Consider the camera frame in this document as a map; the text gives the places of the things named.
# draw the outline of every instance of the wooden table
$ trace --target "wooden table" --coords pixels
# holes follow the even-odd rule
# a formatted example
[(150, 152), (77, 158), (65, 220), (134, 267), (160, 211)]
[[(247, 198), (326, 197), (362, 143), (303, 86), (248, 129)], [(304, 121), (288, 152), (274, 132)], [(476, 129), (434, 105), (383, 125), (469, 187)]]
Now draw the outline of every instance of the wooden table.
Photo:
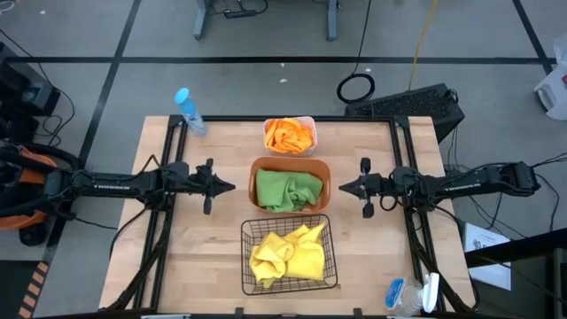
[[(410, 118), (410, 125), (420, 172), (443, 175), (431, 119)], [(176, 196), (159, 312), (233, 314), (236, 307), (243, 307), (246, 314), (351, 315), (353, 308), (360, 307), (367, 315), (387, 314), (384, 296), (388, 285), (396, 277), (413, 275), (402, 210), (382, 211), (376, 201), (374, 217), (363, 219), (360, 201), (339, 191), (338, 186), (357, 177), (362, 157), (371, 158), (372, 172), (392, 172), (395, 164), (388, 125), (317, 123), (315, 157), (325, 161), (332, 173), (331, 200), (324, 213), (333, 229), (338, 285), (322, 291), (252, 297), (244, 295), (241, 287), (240, 225), (248, 219), (274, 217), (259, 212), (247, 197), (250, 166), (259, 156), (267, 155), (262, 122), (208, 122), (207, 128), (204, 137), (188, 136), (183, 160), (193, 172), (206, 158), (214, 158), (214, 172), (237, 188), (216, 198), (208, 216), (202, 212), (202, 196)], [(167, 117), (146, 118), (134, 172), (150, 155), (160, 156), (166, 131)], [(402, 135), (400, 144), (405, 150)], [(450, 201), (440, 205), (453, 211)], [(127, 200), (120, 225), (141, 207)], [(101, 307), (112, 303), (137, 272), (149, 215), (130, 225), (117, 241)], [(474, 297), (456, 225), (437, 212), (430, 213), (429, 220), (439, 269), (463, 301), (472, 306)], [(145, 305), (149, 305), (153, 275), (147, 281)]]

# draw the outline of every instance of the yellow cloth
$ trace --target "yellow cloth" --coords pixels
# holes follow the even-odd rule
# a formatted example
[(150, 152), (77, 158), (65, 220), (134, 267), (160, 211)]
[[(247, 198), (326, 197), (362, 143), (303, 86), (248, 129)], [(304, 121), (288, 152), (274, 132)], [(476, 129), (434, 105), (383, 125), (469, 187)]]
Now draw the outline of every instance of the yellow cloth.
[(299, 154), (313, 145), (310, 128), (301, 127), (296, 119), (274, 119), (268, 124), (264, 144), (274, 152)]
[(283, 238), (273, 232), (265, 236), (260, 245), (252, 248), (250, 256), (250, 268), (256, 281), (269, 288), (282, 276), (323, 280), (325, 253), (321, 232), (324, 226), (322, 223), (309, 229), (302, 225)]

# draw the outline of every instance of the blue bottle cap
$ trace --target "blue bottle cap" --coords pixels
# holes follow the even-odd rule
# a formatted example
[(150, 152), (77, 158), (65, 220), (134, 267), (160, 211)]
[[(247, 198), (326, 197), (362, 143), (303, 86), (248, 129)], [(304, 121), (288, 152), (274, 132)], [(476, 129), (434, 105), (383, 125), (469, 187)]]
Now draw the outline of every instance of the blue bottle cap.
[(189, 89), (187, 88), (182, 88), (180, 90), (177, 91), (177, 93), (175, 93), (175, 102), (177, 104), (181, 104), (183, 102), (185, 102), (188, 98), (189, 98)]

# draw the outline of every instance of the orange cloth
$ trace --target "orange cloth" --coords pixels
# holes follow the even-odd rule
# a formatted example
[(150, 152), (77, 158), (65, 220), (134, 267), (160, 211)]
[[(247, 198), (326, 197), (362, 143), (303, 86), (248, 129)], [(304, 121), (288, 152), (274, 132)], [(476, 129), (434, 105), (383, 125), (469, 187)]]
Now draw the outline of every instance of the orange cloth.
[(313, 133), (296, 119), (274, 119), (268, 123), (264, 144), (274, 152), (299, 154), (313, 145)]

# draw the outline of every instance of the orange plastic bowl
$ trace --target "orange plastic bowl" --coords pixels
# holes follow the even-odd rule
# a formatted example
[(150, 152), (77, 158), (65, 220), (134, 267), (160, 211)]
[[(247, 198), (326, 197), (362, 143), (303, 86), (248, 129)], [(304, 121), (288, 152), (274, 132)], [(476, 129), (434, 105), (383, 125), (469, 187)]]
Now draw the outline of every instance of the orange plastic bowl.
[(316, 205), (306, 204), (302, 211), (283, 212), (296, 214), (319, 214), (324, 211), (330, 202), (330, 169), (325, 162), (319, 159), (285, 158), (265, 156), (257, 158), (250, 168), (250, 180), (248, 182), (248, 198), (250, 202), (266, 213), (272, 212), (258, 206), (256, 195), (256, 172), (258, 168), (276, 172), (299, 172), (309, 173), (322, 181), (322, 190)]

